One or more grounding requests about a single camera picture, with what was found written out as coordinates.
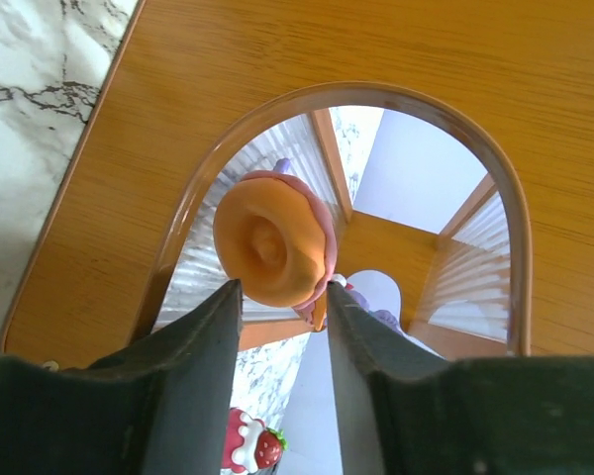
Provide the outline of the purple bunny pink donut toy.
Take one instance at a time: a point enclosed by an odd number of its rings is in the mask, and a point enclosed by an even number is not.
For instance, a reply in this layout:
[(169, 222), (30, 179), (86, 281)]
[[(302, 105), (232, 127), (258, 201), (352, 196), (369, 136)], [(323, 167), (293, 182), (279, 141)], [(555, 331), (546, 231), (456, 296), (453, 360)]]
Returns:
[(224, 195), (214, 215), (214, 245), (247, 297), (290, 308), (319, 332), (338, 259), (335, 221), (290, 165), (281, 158), (271, 170), (250, 172)]

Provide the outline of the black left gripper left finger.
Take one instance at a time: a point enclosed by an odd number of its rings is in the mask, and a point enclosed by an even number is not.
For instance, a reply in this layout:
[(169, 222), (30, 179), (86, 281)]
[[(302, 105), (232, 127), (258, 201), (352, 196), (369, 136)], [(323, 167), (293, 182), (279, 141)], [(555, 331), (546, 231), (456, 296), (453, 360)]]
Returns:
[(241, 331), (230, 281), (84, 369), (0, 355), (0, 474), (216, 474)]

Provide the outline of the purple bunny orange basket toy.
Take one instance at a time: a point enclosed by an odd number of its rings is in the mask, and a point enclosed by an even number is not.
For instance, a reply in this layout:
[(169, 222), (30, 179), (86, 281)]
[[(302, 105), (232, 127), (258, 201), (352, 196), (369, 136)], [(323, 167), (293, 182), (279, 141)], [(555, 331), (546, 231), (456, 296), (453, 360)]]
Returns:
[(403, 334), (401, 310), (403, 297), (398, 284), (389, 275), (373, 269), (355, 272), (350, 277), (334, 274), (356, 303), (371, 317), (396, 333)]

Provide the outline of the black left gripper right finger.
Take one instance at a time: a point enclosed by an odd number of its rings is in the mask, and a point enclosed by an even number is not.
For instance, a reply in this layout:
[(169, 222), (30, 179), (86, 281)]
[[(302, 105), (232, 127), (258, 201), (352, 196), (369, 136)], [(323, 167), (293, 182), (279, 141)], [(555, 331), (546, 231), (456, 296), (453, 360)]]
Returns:
[(328, 338), (347, 474), (594, 474), (594, 356), (447, 361), (339, 284)]

